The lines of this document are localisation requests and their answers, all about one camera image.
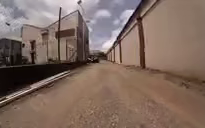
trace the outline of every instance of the road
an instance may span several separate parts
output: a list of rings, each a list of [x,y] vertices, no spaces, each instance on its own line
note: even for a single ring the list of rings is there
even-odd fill
[[[205,128],[205,97],[109,62],[0,109],[2,128]]]

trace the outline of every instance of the utility pole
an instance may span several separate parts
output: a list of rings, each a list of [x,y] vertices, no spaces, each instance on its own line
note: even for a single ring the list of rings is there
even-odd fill
[[[59,9],[59,20],[58,20],[58,61],[61,62],[61,56],[60,56],[60,31],[61,31],[61,13],[62,13],[62,7]]]

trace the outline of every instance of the cloud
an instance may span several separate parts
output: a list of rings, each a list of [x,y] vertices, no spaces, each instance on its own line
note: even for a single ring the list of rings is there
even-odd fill
[[[111,13],[106,10],[106,9],[100,9],[95,13],[94,16],[96,19],[101,19],[101,18],[110,18],[111,17]]]
[[[112,5],[124,5],[124,0],[113,0]]]
[[[116,20],[113,21],[113,25],[119,25],[120,22],[121,22],[121,21],[120,21],[119,19],[116,19]]]
[[[121,32],[124,25],[127,23],[129,17],[133,14],[134,10],[125,10],[121,13],[118,19],[113,21],[113,24],[118,26],[117,29],[113,30],[110,38],[102,45],[102,50],[107,51],[115,42],[117,36]]]
[[[125,10],[120,15],[121,25],[125,25],[129,17],[133,14],[134,10]]]
[[[115,42],[118,34],[121,32],[121,27],[115,29],[111,33],[111,37],[102,45],[102,51],[106,52]]]
[[[95,12],[99,2],[83,0],[82,6],[86,12]],[[11,34],[19,36],[22,24],[47,26],[58,19],[60,6],[62,16],[79,9],[77,0],[0,0],[0,38]]]
[[[22,22],[25,22],[24,17],[14,18],[14,10],[8,7],[4,7],[0,3],[0,37],[5,36],[8,32],[14,33],[22,26]]]

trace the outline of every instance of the wall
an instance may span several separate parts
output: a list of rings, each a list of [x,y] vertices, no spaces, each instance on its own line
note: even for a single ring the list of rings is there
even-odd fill
[[[111,61],[114,62],[114,50],[111,50]]]
[[[0,97],[58,73],[80,67],[84,64],[85,62],[75,62],[0,67]]]
[[[64,18],[61,19],[61,31],[67,30],[67,29],[75,29],[75,36],[72,37],[63,37],[60,40],[60,56],[61,61],[68,61],[68,58],[70,58],[68,55],[66,55],[66,44],[68,42],[69,45],[72,45],[74,47],[74,51],[77,49],[77,26],[78,26],[78,12],[74,12]],[[49,30],[49,49],[51,52],[49,52],[50,58],[58,59],[58,40],[55,38],[55,33],[58,31],[58,22],[55,22],[51,24],[49,27],[47,27]]]
[[[89,30],[82,15],[78,13],[78,59],[86,60],[89,56]]]
[[[124,65],[140,66],[140,51],[139,51],[139,34],[138,26],[135,25],[136,20],[126,29],[126,32],[121,38],[122,45],[122,63]]]
[[[22,49],[22,55],[26,56],[31,61],[30,56],[30,41],[36,41],[36,63],[42,64],[47,62],[47,47],[43,44],[41,36],[41,28],[30,25],[24,25],[22,28],[22,42],[25,47]]]
[[[163,0],[143,27],[148,68],[205,80],[205,0]]]
[[[120,64],[120,50],[119,44],[115,46],[115,62]]]

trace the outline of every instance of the sky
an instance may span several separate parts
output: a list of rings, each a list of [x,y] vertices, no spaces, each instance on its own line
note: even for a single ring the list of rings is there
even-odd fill
[[[20,37],[23,24],[46,27],[77,9],[78,0],[0,0],[0,38]],[[108,50],[141,0],[82,0],[89,20],[90,49]]]

